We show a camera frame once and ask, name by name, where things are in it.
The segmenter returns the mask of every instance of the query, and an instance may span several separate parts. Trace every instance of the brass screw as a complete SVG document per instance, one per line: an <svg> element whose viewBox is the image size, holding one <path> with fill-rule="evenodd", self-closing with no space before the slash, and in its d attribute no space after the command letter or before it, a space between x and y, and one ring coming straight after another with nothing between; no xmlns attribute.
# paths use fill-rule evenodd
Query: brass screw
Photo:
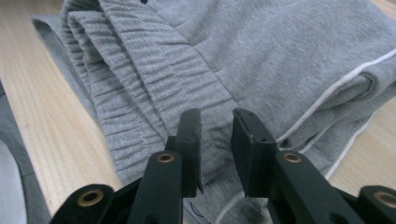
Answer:
<svg viewBox="0 0 396 224"><path fill-rule="evenodd" d="M166 154L162 154L159 157L157 157L157 161L159 162L170 162L173 161L175 159L174 155L166 153Z"/></svg>
<svg viewBox="0 0 396 224"><path fill-rule="evenodd" d="M104 197L104 193L101 189L91 189L78 197L78 205L81 207L89 207L99 203Z"/></svg>
<svg viewBox="0 0 396 224"><path fill-rule="evenodd" d="M299 156L299 155L297 155L297 154L294 154L294 153L286 153L284 156L283 156L283 158L286 160L286 161L289 161L289 162L294 162L294 163L297 163L297 162L300 162L300 161L302 161L302 159L301 159L301 157Z"/></svg>
<svg viewBox="0 0 396 224"><path fill-rule="evenodd" d="M391 208L396 208L395 195L389 194L385 191L377 191L376 193L374 193L374 197L382 204Z"/></svg>

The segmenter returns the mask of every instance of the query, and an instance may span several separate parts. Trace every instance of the wooden surface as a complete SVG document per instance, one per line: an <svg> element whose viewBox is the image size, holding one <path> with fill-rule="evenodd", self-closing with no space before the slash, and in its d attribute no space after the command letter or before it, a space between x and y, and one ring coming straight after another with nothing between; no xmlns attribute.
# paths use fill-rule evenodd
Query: wooden surface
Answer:
<svg viewBox="0 0 396 224"><path fill-rule="evenodd" d="M390 1L375 0L396 18ZM57 13L60 7L60 1L0 0L0 79L52 214L84 185L120 187L103 134L30 21L33 14ZM378 111L334 173L336 187L352 194L369 184L396 189L395 111L395 99Z"/></svg>

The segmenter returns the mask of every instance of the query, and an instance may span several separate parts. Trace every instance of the folded clothing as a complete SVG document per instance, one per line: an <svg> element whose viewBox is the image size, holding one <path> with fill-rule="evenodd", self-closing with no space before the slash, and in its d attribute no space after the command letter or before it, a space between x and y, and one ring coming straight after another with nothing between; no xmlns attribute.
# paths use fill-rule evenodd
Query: folded clothing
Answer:
<svg viewBox="0 0 396 224"><path fill-rule="evenodd" d="M176 134L181 112L201 109L205 195L185 209L190 223L266 220L264 200L240 197L235 107L330 174L396 94L396 23L364 0L69 0L34 25L101 125L124 184Z"/></svg>

